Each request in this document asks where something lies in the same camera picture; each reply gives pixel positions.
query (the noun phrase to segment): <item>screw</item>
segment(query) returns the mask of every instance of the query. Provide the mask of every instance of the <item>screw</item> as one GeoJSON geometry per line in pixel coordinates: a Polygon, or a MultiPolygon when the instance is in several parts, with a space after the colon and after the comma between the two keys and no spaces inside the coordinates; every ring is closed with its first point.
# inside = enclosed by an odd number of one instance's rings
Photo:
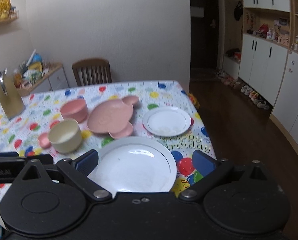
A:
{"type": "Polygon", "coordinates": [[[99,190],[96,190],[93,195],[96,197],[96,198],[105,198],[105,197],[108,197],[109,196],[109,192],[104,190],[104,189],[99,189],[99,190]]]}
{"type": "Polygon", "coordinates": [[[134,199],[134,200],[132,201],[132,203],[134,203],[134,204],[138,205],[138,204],[140,204],[140,203],[141,203],[141,201],[140,201],[139,199],[134,199]]]}
{"type": "Polygon", "coordinates": [[[150,199],[149,199],[149,198],[147,198],[147,197],[143,197],[143,198],[141,199],[141,201],[142,201],[142,202],[149,202],[149,201],[150,201],[150,199]]]}
{"type": "Polygon", "coordinates": [[[193,197],[195,197],[197,195],[197,193],[193,189],[186,189],[181,194],[185,198],[193,198],[193,197]]]}

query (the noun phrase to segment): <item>wooden floor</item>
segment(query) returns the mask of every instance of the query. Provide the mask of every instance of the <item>wooden floor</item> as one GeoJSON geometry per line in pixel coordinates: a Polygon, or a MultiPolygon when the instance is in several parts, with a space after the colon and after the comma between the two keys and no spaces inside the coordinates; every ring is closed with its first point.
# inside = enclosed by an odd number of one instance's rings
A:
{"type": "Polygon", "coordinates": [[[298,156],[269,119],[270,111],[221,82],[192,82],[190,92],[200,102],[198,110],[210,135],[217,158],[236,164],[261,160],[281,185],[291,203],[284,233],[298,240],[298,156]]]}

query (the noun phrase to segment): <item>chair backrest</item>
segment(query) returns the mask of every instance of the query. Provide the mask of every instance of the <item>chair backrest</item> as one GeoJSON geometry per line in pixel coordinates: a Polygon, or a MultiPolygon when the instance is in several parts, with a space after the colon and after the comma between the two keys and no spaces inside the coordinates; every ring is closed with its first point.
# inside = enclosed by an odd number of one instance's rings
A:
{"type": "Polygon", "coordinates": [[[109,61],[106,59],[84,59],[74,63],[72,70],[78,87],[112,82],[109,61]]]}

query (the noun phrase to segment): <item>white plate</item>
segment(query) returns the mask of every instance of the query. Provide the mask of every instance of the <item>white plate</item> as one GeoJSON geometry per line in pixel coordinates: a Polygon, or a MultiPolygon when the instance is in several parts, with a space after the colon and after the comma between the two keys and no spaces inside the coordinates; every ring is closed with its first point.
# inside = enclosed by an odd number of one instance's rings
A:
{"type": "Polygon", "coordinates": [[[177,175],[171,152],[143,137],[115,140],[98,151],[99,164],[88,178],[113,197],[122,192],[168,192],[177,175]]]}
{"type": "Polygon", "coordinates": [[[177,107],[158,107],[143,118],[144,127],[158,136],[172,137],[187,131],[191,125],[188,113],[177,107]]]}

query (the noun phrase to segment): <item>tablecloth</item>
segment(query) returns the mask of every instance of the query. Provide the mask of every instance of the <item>tablecloth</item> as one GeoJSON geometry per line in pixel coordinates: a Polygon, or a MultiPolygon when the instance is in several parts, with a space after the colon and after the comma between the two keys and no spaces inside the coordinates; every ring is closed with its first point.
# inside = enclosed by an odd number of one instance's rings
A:
{"type": "MultiPolygon", "coordinates": [[[[51,154],[56,163],[62,158],[75,159],[90,149],[98,150],[113,139],[109,135],[94,135],[87,129],[86,121],[80,124],[83,136],[82,145],[68,155],[56,152],[53,147],[42,150],[37,137],[63,120],[60,108],[67,101],[84,98],[91,111],[101,102],[128,95],[136,95],[140,98],[139,107],[135,108],[130,121],[134,126],[133,135],[160,142],[171,151],[177,162],[178,170],[182,165],[185,167],[184,174],[177,172],[177,179],[172,189],[178,195],[202,178],[198,171],[192,169],[190,160],[186,158],[191,158],[194,150],[201,150],[212,158],[215,158],[215,154],[199,114],[176,81],[111,83],[32,94],[23,98],[25,111],[11,121],[7,119],[0,105],[0,152],[16,151],[20,156],[51,154]],[[162,106],[176,106],[188,112],[192,123],[190,129],[183,135],[171,138],[149,133],[143,127],[143,116],[149,110],[162,106]]],[[[0,184],[0,200],[9,187],[10,184],[0,184]]]]}

